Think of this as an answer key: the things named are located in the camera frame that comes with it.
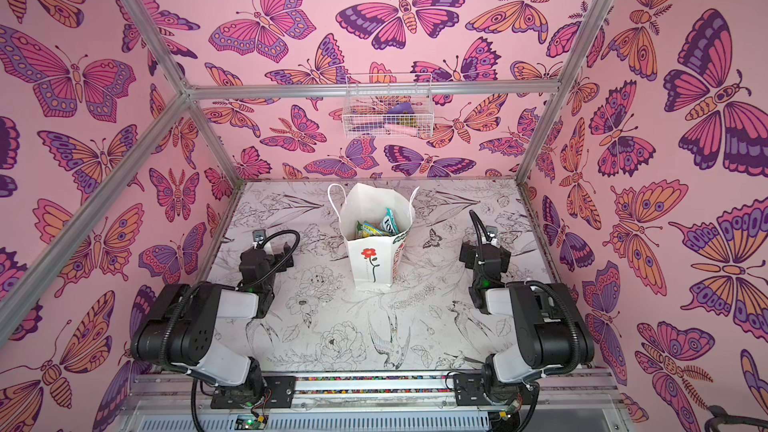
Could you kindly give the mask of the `teal Fox's fruits bag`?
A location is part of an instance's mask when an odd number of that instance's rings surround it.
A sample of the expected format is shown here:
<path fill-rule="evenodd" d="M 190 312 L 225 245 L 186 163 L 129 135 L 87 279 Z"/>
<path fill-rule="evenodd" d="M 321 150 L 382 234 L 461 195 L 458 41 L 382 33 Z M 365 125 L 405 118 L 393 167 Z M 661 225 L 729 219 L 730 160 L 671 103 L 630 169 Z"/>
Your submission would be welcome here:
<path fill-rule="evenodd" d="M 395 214 L 392 209 L 387 208 L 385 215 L 380 223 L 381 230 L 386 232 L 389 236 L 397 236 L 400 234 L 400 227 L 397 224 Z"/>

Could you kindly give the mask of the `white paper bag with flower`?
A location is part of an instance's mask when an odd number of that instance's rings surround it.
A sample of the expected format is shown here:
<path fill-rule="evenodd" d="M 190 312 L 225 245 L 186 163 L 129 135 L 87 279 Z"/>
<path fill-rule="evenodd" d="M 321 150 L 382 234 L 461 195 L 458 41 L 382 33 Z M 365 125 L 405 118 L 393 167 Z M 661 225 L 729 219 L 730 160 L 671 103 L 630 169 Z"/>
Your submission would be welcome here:
<path fill-rule="evenodd" d="M 415 223 L 414 201 L 419 190 L 409 197 L 392 189 L 363 183 L 345 190 L 340 184 L 327 189 L 327 197 L 336 214 L 355 286 L 361 290 L 389 288 L 395 281 L 406 239 Z M 393 210 L 400 234 L 390 237 L 357 239 L 357 222 L 368 222 L 381 229 L 387 208 Z"/>

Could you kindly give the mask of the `green Fox's spring tea bag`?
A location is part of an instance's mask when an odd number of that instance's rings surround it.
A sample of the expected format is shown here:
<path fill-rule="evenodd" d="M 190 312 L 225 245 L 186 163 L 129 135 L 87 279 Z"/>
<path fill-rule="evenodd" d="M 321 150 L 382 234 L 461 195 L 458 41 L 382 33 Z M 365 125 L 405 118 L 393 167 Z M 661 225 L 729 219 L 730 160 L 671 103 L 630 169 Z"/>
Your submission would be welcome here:
<path fill-rule="evenodd" d="M 369 237 L 390 237 L 391 234 L 385 230 L 379 229 L 368 222 L 357 222 L 355 227 L 357 239 Z"/>

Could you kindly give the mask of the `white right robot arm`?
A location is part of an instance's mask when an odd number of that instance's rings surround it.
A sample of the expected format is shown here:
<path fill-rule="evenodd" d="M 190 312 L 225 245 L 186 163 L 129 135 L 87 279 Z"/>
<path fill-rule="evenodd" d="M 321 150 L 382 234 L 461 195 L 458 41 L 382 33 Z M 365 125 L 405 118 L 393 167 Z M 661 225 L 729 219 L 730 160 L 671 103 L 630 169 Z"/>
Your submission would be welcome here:
<path fill-rule="evenodd" d="M 464 242 L 459 252 L 459 262 L 472 271 L 468 291 L 473 306 L 510 322 L 516 337 L 513 345 L 483 363 L 483 393 L 493 404 L 512 403 L 522 387 L 567 375 L 590 364 L 595 355 L 594 339 L 568 288 L 537 280 L 504 283 L 501 273 L 511 258 L 509 251 L 491 243 Z"/>

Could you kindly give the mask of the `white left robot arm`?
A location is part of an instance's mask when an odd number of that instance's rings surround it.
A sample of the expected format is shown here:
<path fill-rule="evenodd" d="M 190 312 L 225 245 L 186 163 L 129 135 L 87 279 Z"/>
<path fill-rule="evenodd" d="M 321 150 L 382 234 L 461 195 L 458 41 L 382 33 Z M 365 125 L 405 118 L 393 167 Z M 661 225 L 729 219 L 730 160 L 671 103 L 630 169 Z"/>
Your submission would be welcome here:
<path fill-rule="evenodd" d="M 265 318 L 275 299 L 276 275 L 293 266 L 293 251 L 288 244 L 275 253 L 264 245 L 246 250 L 236 287 L 208 281 L 165 286 L 132 333 L 131 356 L 211 386 L 214 408 L 266 404 L 275 397 L 276 383 L 264 377 L 256 358 L 216 338 L 215 328 L 219 320 Z"/>

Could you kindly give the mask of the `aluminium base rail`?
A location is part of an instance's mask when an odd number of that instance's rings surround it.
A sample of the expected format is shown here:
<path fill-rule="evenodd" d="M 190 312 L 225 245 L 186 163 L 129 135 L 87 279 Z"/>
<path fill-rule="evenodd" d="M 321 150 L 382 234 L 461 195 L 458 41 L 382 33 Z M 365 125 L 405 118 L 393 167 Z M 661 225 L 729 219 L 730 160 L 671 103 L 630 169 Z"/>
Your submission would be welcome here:
<path fill-rule="evenodd" d="M 142 377 L 119 415 L 119 431 L 500 431 L 531 404 L 531 431 L 629 431 L 612 378 L 582 370 L 488 396 L 480 372 L 288 372 L 265 376 L 265 401 L 239 405 L 220 391 L 190 401 L 189 380 Z"/>

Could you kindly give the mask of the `aluminium frame post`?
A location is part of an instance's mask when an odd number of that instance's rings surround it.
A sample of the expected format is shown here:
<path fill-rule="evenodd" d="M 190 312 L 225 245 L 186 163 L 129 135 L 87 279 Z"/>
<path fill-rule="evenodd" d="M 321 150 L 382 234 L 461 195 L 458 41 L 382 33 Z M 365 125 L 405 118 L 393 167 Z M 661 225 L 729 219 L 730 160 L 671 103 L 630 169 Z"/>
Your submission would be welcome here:
<path fill-rule="evenodd" d="M 589 5 L 587 15 L 582 21 L 576 40 L 559 75 L 557 91 L 552 93 L 548 99 L 531 142 L 523 155 L 515 176 L 517 185 L 523 185 L 527 181 L 528 174 L 535 165 L 536 157 L 542 151 L 554 122 L 560 117 L 561 108 L 568 97 L 570 88 L 581 67 L 585 64 L 592 43 L 614 2 L 615 0 L 592 0 Z"/>

